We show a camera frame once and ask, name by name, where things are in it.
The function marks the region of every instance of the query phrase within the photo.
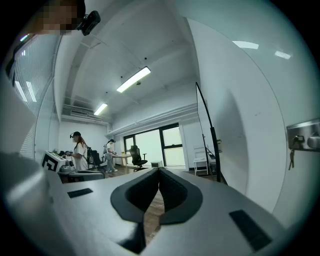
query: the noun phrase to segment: black pad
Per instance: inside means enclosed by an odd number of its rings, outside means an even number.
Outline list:
[[[90,188],[84,188],[84,189],[68,192],[68,195],[70,198],[76,198],[76,197],[80,197],[80,196],[83,196],[83,195],[86,195],[86,194],[89,194],[92,192],[93,191]]]
[[[144,214],[158,189],[165,208],[165,213],[160,216],[160,225],[186,222],[199,210],[203,201],[199,188],[165,168],[154,168],[118,186],[110,197],[113,208],[123,220],[138,224],[134,235],[120,245],[136,254],[146,247]]]
[[[255,223],[255,221],[243,210],[236,210],[229,213],[245,239],[248,241],[252,249],[258,251],[268,245],[271,239],[267,234]]]

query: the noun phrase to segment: wall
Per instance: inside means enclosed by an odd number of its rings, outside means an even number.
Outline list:
[[[98,124],[85,124],[62,121],[59,130],[59,151],[74,151],[76,146],[70,138],[70,134],[80,132],[85,143],[99,153],[100,158],[103,155],[104,145],[108,142],[105,135],[107,127]]]
[[[204,141],[202,138],[202,131],[198,117],[182,121],[180,124],[180,130],[183,130],[184,141],[182,139],[182,146],[185,150],[185,154],[187,155],[187,163],[189,168],[194,168],[194,158],[195,150],[194,147],[201,145],[204,146]]]
[[[112,123],[112,129],[115,130],[130,124],[134,124],[136,121],[148,118],[152,115],[197,102],[195,82],[169,88],[166,91],[161,90],[159,92],[155,92],[154,95],[155,96],[150,96],[143,99],[137,106],[133,106],[130,109],[121,111],[121,114],[118,114]],[[180,117],[175,121],[168,121],[168,123],[166,123],[164,119],[164,122],[161,124],[148,126],[147,130],[179,122],[180,128],[182,128],[181,130],[184,134],[184,139],[181,139],[184,140],[182,141],[184,159],[187,162],[186,168],[188,169],[194,168],[194,146],[203,144],[203,139],[197,114],[194,112],[188,115],[186,119],[188,120],[184,120],[184,117]],[[141,127],[138,130],[135,129],[134,132],[126,131],[125,134],[116,135],[114,137],[116,141],[115,151],[122,152],[125,150],[123,136],[139,133],[144,130],[146,129]],[[121,161],[116,159],[115,163],[121,164]]]
[[[247,146],[249,176],[246,195],[269,211],[273,211],[286,227],[294,224],[306,216],[310,202],[315,199],[320,178],[319,155],[313,152],[296,151],[295,167],[288,171],[289,151],[286,142],[283,141],[285,126],[320,116],[319,70],[308,47],[288,19],[267,1],[176,0],[176,4],[183,16],[194,20],[189,21],[197,47],[200,71],[202,70],[202,90],[206,91],[205,95],[208,95],[208,90],[220,93],[220,99],[224,99],[226,95],[227,98],[234,98],[233,110],[238,111],[239,119],[233,122],[233,127],[235,130],[243,127],[245,140],[238,141],[237,136],[232,133],[235,132],[232,128],[225,129],[227,126],[223,127],[217,122],[220,132],[218,136],[223,136],[222,131],[225,132],[225,139],[231,139],[229,141],[222,139],[221,162],[232,163],[237,158],[236,150],[227,157],[226,148],[241,149]],[[250,48],[236,50],[231,41],[251,42],[258,44],[259,47],[257,50]],[[289,54],[290,59],[275,56],[276,51]],[[211,54],[218,65],[210,63],[208,56]],[[251,60],[250,72],[248,72],[249,60]],[[238,71],[234,70],[235,65],[238,65]],[[251,78],[257,76],[259,71],[269,84],[268,92],[266,91],[268,86],[266,81],[263,82],[263,78],[253,80],[254,87],[239,83],[245,81],[243,79],[245,76]],[[238,85],[232,88],[228,84]],[[230,88],[225,94],[221,93],[221,87],[224,86]],[[241,94],[238,90],[244,92],[242,97],[239,97]],[[279,110],[261,111],[265,100],[272,98],[270,91],[274,93],[277,103],[273,99],[268,104],[270,108],[276,108],[278,104],[283,118],[282,125],[280,120],[277,122],[274,120],[275,116],[279,115]],[[246,109],[246,105],[250,106],[251,110]],[[224,113],[217,105],[214,108]],[[274,127],[269,126],[270,130],[265,129],[268,124],[262,126],[264,120],[275,124]],[[270,156],[272,152],[279,154],[279,157],[273,159]]]
[[[112,129],[116,130],[152,115],[197,102],[195,82],[155,91],[153,95],[143,98],[140,104],[132,105],[116,114]]]
[[[240,48],[208,26],[193,20],[189,24],[202,94],[222,140],[221,172],[230,186],[272,212],[286,166],[286,135],[277,100],[264,75]],[[279,179],[271,181],[272,175]],[[250,186],[259,188],[258,195],[247,193]]]

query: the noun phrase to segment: door handle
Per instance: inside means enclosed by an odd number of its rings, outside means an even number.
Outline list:
[[[307,140],[307,145],[312,149],[320,149],[320,136],[317,132],[311,135]]]

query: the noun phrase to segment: vr headset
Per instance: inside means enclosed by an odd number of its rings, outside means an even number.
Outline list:
[[[84,36],[90,34],[90,32],[98,25],[101,21],[99,13],[94,10],[89,15],[85,15],[81,24],[76,28],[77,30],[81,30]]]

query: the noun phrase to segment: headset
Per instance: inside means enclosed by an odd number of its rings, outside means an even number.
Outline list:
[[[81,30],[84,36],[90,34],[90,32],[98,25],[101,21],[100,15],[96,10],[90,12],[89,15],[85,15],[83,21],[80,25],[76,28],[77,30]]]

